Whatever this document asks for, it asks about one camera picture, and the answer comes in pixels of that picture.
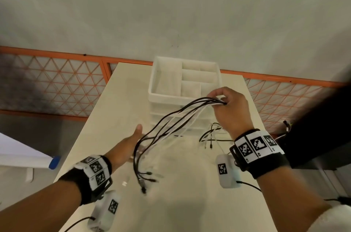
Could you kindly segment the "person's left hand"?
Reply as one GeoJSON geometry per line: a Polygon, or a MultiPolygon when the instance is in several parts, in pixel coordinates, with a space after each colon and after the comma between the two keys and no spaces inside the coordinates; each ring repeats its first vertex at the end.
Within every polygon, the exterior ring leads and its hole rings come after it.
{"type": "Polygon", "coordinates": [[[111,163],[112,173],[130,160],[134,149],[135,146],[129,144],[129,137],[126,137],[104,154],[111,163]]]}

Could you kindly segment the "person's right hand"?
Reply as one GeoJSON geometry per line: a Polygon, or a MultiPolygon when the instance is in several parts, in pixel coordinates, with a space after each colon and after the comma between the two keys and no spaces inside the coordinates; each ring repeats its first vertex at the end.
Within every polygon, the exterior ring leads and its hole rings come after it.
{"type": "Polygon", "coordinates": [[[229,133],[232,140],[254,129],[248,101],[243,94],[222,87],[211,91],[207,96],[221,96],[221,100],[226,102],[225,105],[214,105],[213,109],[218,123],[229,133]]]}

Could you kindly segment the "person's right forearm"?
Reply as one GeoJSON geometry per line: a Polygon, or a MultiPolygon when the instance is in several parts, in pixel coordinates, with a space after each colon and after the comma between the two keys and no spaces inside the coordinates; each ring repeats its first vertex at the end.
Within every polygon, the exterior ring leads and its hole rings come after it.
{"type": "Polygon", "coordinates": [[[307,232],[331,206],[287,166],[257,178],[278,232],[307,232]]]}

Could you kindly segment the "person's left forearm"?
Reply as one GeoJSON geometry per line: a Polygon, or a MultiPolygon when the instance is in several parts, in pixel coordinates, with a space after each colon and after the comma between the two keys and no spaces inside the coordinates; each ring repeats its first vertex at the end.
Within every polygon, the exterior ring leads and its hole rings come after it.
{"type": "Polygon", "coordinates": [[[78,186],[59,180],[0,211],[0,232],[59,232],[80,204],[78,186]]]}

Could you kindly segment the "white plastic drawer organizer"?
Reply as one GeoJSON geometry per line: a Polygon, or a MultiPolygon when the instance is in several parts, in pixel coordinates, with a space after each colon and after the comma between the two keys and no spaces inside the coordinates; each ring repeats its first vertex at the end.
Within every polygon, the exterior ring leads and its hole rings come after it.
{"type": "Polygon", "coordinates": [[[192,119],[175,135],[199,135],[214,122],[211,106],[184,115],[204,103],[189,106],[177,114],[192,101],[206,97],[212,90],[221,87],[222,77],[217,63],[208,61],[185,60],[168,57],[156,57],[148,88],[150,103],[151,127],[157,133],[164,125],[163,131],[177,122],[182,125],[192,115],[192,119]]]}

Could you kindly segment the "black wristband with marker tags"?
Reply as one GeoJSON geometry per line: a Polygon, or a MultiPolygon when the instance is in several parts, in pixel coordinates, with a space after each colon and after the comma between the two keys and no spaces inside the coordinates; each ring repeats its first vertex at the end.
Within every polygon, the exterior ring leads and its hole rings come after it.
{"type": "Polygon", "coordinates": [[[241,171],[248,171],[254,179],[280,167],[290,167],[284,151],[267,131],[250,129],[230,147],[241,171]]]}
{"type": "Polygon", "coordinates": [[[90,155],[77,162],[59,181],[73,182],[81,194],[80,205],[102,199],[112,185],[112,164],[104,155],[90,155]]]}

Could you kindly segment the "blue cap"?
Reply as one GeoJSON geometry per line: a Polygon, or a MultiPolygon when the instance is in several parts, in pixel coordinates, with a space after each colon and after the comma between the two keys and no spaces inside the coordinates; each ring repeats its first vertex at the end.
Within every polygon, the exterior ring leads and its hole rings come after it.
{"type": "Polygon", "coordinates": [[[61,160],[61,156],[54,156],[54,157],[52,157],[52,160],[51,160],[48,168],[51,169],[51,170],[54,170],[55,168],[57,168],[60,160],[61,160]]]}

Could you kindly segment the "orange lattice fence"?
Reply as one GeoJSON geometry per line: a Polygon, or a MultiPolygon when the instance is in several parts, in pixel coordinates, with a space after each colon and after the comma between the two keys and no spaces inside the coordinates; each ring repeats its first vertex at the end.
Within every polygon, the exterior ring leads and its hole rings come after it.
{"type": "MultiPolygon", "coordinates": [[[[0,112],[85,120],[118,63],[151,61],[0,46],[0,112]]],[[[343,85],[311,79],[220,70],[243,76],[264,127],[273,134],[318,95],[343,85]]]]}

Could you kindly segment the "black cabinet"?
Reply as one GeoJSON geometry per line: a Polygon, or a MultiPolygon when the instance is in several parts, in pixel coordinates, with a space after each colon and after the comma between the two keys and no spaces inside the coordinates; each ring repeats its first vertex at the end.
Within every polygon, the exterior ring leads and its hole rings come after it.
{"type": "Polygon", "coordinates": [[[351,79],[294,122],[279,143],[294,169],[351,164],[351,79]]]}

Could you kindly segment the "white board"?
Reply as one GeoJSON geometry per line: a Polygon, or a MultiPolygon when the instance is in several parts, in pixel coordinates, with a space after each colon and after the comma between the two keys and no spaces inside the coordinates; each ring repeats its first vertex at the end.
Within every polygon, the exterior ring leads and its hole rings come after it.
{"type": "Polygon", "coordinates": [[[52,157],[0,133],[0,166],[48,168],[52,157]]]}

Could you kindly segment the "white sleeve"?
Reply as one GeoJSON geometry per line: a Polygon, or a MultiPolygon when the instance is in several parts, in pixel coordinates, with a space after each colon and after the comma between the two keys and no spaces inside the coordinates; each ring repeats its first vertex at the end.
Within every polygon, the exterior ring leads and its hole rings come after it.
{"type": "Polygon", "coordinates": [[[330,208],[313,222],[307,232],[351,232],[351,207],[330,208]]]}

